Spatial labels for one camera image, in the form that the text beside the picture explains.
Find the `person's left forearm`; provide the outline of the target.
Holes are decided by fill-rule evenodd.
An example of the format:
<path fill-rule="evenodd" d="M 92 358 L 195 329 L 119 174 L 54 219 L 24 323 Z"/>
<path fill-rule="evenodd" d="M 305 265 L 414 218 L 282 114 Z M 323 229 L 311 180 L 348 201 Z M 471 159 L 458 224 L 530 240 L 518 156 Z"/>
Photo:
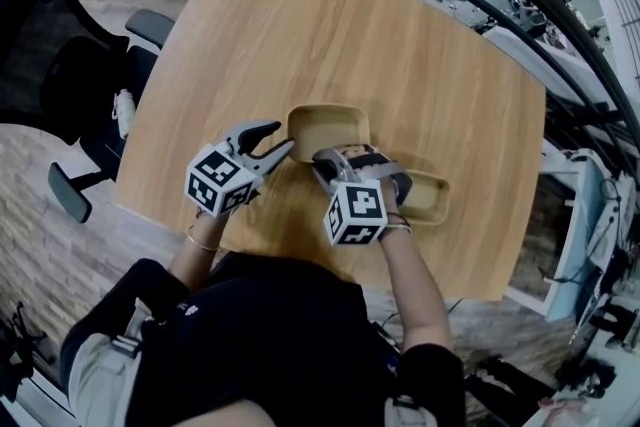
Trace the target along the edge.
<path fill-rule="evenodd" d="M 199 214 L 187 230 L 186 238 L 172 258 L 168 272 L 191 292 L 200 289 L 213 266 L 230 215 L 211 217 Z"/>

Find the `person's black shirt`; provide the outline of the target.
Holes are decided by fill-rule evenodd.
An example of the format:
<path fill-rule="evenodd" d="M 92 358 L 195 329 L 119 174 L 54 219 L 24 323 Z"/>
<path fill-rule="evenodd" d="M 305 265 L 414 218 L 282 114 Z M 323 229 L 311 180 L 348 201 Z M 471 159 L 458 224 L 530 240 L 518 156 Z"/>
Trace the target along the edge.
<path fill-rule="evenodd" d="M 82 345 L 122 335 L 137 303 L 151 317 L 125 427 L 172 427 L 240 400 L 276 427 L 384 427 L 400 397 L 436 427 L 466 427 L 463 365 L 451 351 L 420 344 L 394 355 L 360 286 L 310 262 L 235 253 L 196 292 L 159 262 L 137 261 L 66 336 L 65 391 Z"/>

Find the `white and blue desk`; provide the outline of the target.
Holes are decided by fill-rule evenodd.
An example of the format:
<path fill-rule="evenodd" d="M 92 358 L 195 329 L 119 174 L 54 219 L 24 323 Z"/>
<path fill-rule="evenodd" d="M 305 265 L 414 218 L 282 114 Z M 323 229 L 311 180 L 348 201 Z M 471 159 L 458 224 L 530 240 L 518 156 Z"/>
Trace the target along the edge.
<path fill-rule="evenodd" d="M 554 322 L 582 325 L 604 302 L 615 252 L 629 248 L 639 208 L 634 178 L 592 150 L 547 146 L 529 225 L 505 296 Z"/>

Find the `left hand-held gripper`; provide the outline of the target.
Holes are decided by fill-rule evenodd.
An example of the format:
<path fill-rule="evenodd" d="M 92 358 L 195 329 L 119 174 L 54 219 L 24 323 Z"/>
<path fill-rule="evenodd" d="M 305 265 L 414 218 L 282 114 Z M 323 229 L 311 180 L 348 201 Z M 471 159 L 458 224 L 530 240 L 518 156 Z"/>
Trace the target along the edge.
<path fill-rule="evenodd" d="M 252 120 L 230 128 L 227 139 L 205 145 L 187 167 L 186 197 L 212 217 L 229 214 L 250 202 L 264 183 L 263 177 L 270 175 L 295 146 L 293 139 L 286 139 L 260 156 L 252 154 L 280 127 L 280 121 Z"/>

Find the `black bag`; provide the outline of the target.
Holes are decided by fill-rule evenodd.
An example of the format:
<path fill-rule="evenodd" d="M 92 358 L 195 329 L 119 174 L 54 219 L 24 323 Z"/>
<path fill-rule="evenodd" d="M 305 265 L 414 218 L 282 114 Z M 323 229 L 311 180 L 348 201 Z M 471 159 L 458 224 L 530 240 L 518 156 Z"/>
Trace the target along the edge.
<path fill-rule="evenodd" d="M 565 361 L 555 373 L 562 388 L 568 387 L 580 397 L 593 399 L 602 399 L 616 377 L 614 366 L 594 358 Z"/>

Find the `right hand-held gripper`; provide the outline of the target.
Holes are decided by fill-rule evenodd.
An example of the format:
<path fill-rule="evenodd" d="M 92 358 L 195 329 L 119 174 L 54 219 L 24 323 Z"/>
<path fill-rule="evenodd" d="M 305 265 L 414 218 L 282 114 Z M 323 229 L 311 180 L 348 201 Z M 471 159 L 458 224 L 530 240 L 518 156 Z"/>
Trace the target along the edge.
<path fill-rule="evenodd" d="M 311 165 L 330 196 L 323 223 L 332 246 L 370 244 L 387 227 L 380 187 L 383 178 L 394 180 L 398 207 L 412 187 L 407 171 L 371 145 L 347 145 L 344 154 L 337 148 L 319 150 Z"/>

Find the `black office chair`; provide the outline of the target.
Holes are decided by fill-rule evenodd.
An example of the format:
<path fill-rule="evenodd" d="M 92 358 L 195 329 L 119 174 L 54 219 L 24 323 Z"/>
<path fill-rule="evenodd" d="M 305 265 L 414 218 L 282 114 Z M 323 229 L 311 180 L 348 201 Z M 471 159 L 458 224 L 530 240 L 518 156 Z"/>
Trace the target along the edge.
<path fill-rule="evenodd" d="M 57 163 L 49 186 L 77 222 L 92 205 L 84 190 L 116 180 L 126 140 L 112 119 L 127 89 L 136 108 L 158 58 L 101 26 L 79 0 L 0 0 L 0 124 L 80 145 L 96 171 L 69 177 Z"/>

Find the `person's right hand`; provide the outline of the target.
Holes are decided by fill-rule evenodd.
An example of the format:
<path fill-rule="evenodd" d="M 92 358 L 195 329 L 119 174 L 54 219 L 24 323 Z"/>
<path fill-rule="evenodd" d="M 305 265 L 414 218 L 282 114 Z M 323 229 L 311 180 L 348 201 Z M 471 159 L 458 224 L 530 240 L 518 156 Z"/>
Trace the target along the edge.
<path fill-rule="evenodd" d="M 386 212 L 398 215 L 399 207 L 397 203 L 397 190 L 394 180 L 391 177 L 385 177 L 380 181 L 380 187 Z"/>

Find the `person's right forearm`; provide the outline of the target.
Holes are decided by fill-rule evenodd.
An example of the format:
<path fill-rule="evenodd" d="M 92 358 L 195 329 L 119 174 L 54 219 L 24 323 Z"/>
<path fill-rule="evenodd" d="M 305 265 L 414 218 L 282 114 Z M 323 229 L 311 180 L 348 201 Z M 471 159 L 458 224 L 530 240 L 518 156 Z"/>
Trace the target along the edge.
<path fill-rule="evenodd" d="M 378 238 L 403 328 L 403 351 L 433 344 L 452 349 L 446 305 L 410 226 L 388 224 Z"/>

